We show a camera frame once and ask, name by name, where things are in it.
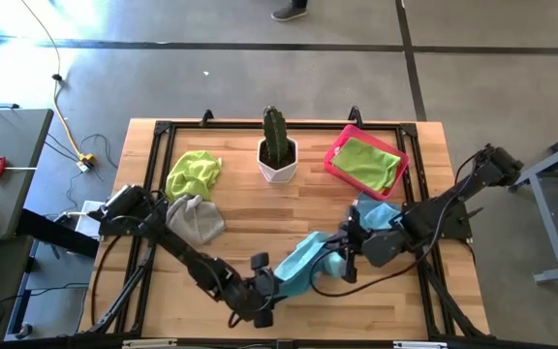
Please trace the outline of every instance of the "concrete floor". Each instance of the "concrete floor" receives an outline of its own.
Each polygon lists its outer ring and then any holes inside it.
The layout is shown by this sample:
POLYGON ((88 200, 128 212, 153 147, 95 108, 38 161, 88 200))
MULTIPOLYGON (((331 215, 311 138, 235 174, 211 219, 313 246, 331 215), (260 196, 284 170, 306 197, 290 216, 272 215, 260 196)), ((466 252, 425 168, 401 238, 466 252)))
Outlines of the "concrete floor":
MULTIPOLYGON (((43 38, 20 3, 0 7, 0 35, 43 38)), ((53 36, 64 39, 187 43, 401 45, 392 0, 311 0, 310 16, 270 19, 280 0, 28 1, 53 36)), ((414 45, 558 47, 558 2, 406 0, 414 45)), ((132 117, 258 117, 274 104, 287 117, 416 120, 403 53, 170 49, 61 49, 67 88, 60 106, 77 139, 105 134, 118 159, 132 117)), ((416 54, 428 120, 445 125, 458 166, 485 143, 525 163, 558 141, 558 55, 416 54)), ((56 61, 51 48, 0 47, 0 102, 50 107, 56 61)), ((64 140, 53 121, 50 133, 64 140)), ((103 145, 87 142, 100 157, 103 145)), ((102 200, 104 182, 81 176, 72 197, 102 200)), ((68 207, 68 160, 45 148, 26 206, 68 207), (56 192, 48 188, 60 188, 56 192)), ((555 267, 537 207, 502 189, 480 193, 473 219, 478 274, 492 332, 558 344, 558 282, 537 287, 532 273, 555 267)))

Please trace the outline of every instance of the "person's shoe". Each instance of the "person's shoe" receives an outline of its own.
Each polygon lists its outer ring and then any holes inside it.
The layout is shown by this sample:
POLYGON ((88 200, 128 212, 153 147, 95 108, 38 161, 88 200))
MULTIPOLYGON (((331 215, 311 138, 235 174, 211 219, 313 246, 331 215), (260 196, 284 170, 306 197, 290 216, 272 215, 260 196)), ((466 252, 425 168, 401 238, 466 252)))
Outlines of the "person's shoe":
POLYGON ((292 6, 288 6, 281 10, 273 12, 270 16, 276 21, 288 21, 290 19, 298 18, 305 15, 307 15, 307 9, 297 9, 292 6))

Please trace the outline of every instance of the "lime green towel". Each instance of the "lime green towel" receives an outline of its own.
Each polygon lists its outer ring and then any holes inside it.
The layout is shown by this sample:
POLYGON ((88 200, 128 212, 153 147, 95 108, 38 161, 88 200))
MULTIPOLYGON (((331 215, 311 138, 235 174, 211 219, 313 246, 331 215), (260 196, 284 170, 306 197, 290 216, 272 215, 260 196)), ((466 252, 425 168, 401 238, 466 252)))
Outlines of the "lime green towel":
POLYGON ((330 162, 352 178, 380 191, 393 185, 399 160, 398 156, 356 138, 349 138, 330 162))
POLYGON ((187 151, 167 176, 165 194, 176 200, 184 194, 210 200, 209 188, 221 172, 221 163, 205 150, 187 151))

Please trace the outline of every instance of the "pink tray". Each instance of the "pink tray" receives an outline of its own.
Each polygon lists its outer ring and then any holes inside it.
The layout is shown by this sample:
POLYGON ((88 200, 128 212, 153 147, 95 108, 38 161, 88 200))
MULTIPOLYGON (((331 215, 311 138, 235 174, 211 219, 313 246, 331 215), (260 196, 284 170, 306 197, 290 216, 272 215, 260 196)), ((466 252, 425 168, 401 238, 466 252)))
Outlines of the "pink tray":
POLYGON ((335 175, 340 179, 343 179, 349 184, 352 184, 354 187, 362 190, 370 197, 376 200, 384 200, 391 195, 393 188, 395 188, 395 185, 399 181, 399 177, 402 176, 402 174, 404 174, 404 171, 406 171, 409 161, 410 161, 409 157, 403 152, 395 149, 394 147, 388 145, 387 143, 384 143, 383 141, 375 138, 374 136, 360 130, 354 125, 346 125, 346 127, 344 127, 344 130, 341 132, 341 134, 339 134, 339 137, 337 138, 335 143, 333 143, 333 145, 330 147, 330 149, 325 155, 325 170, 330 172, 332 175, 335 175), (333 158, 333 156, 335 156, 335 148, 344 145, 349 138, 356 138, 372 146, 375 146, 384 152, 393 154, 395 156, 399 156, 400 161, 399 161, 399 165, 397 166, 397 171, 395 172, 395 180, 393 181, 393 184, 391 185, 390 188, 385 189, 385 191, 383 191, 382 193, 374 191, 372 188, 350 177, 348 174, 344 173, 343 171, 335 168, 333 164, 330 163, 330 160, 333 158))

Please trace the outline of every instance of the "white pot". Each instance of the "white pot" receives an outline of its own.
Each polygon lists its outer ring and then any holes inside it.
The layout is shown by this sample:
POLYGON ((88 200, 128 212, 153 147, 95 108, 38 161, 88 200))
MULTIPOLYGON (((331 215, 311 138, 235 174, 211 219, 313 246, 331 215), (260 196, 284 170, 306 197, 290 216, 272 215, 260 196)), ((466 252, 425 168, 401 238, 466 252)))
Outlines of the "white pot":
POLYGON ((258 165, 260 166, 263 177, 266 178, 269 183, 287 183, 296 173, 296 165, 298 164, 298 142, 291 138, 288 138, 288 141, 294 145, 294 162, 279 170, 275 170, 260 161, 260 148, 264 140, 258 142, 258 165))

